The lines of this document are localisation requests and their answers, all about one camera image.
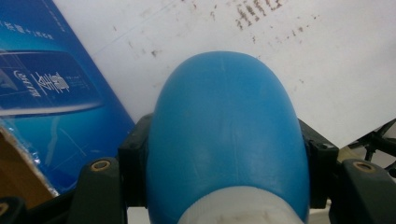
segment black plastic bracket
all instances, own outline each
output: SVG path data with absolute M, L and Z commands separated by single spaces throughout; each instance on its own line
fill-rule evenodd
M 127 223 L 120 167 L 115 158 L 102 158 L 82 168 L 67 223 Z
M 396 184 L 387 171 L 364 160 L 343 161 L 331 223 L 385 224 L 396 221 Z
M 30 223 L 23 199 L 6 197 L 0 199 L 0 223 Z
M 338 147 L 300 120 L 309 162 L 310 207 L 325 208 L 332 191 Z
M 140 119 L 119 147 L 125 202 L 129 207 L 147 206 L 146 161 L 152 114 Z

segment white surface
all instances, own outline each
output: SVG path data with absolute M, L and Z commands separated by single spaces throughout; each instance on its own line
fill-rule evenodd
M 308 223 L 309 224 L 330 224 L 329 208 L 312 209 Z M 128 209 L 128 223 L 132 224 L 149 224 L 149 214 L 146 208 L 131 207 Z
M 266 63 L 338 147 L 396 118 L 393 0 L 54 2 L 134 121 L 176 66 L 210 50 Z
M 195 202 L 178 224 L 303 224 L 294 210 L 275 194 L 253 187 L 215 190 Z

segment blue packaging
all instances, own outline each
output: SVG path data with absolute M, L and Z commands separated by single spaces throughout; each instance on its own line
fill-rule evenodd
M 0 132 L 51 189 L 72 189 L 85 163 L 116 156 L 133 127 L 52 1 L 1 1 Z

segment metal screw head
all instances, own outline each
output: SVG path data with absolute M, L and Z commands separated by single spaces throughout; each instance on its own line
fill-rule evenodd
M 8 208 L 8 203 L 0 203 L 0 216 L 2 216 L 8 210 Z
M 110 167 L 110 161 L 96 161 L 91 165 L 91 170 L 95 172 L 104 171 L 108 167 Z
M 363 171 L 365 173 L 374 173 L 375 172 L 375 168 L 374 166 L 362 162 L 362 161 L 355 161 L 353 162 L 353 165 L 360 171 Z

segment blue dome-shaped object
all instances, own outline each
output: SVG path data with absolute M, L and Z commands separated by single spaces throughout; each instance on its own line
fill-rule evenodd
M 155 108 L 148 140 L 150 220 L 177 223 L 203 196 L 233 186 L 273 192 L 305 221 L 308 165 L 287 93 L 253 57 L 203 53 L 169 77 Z

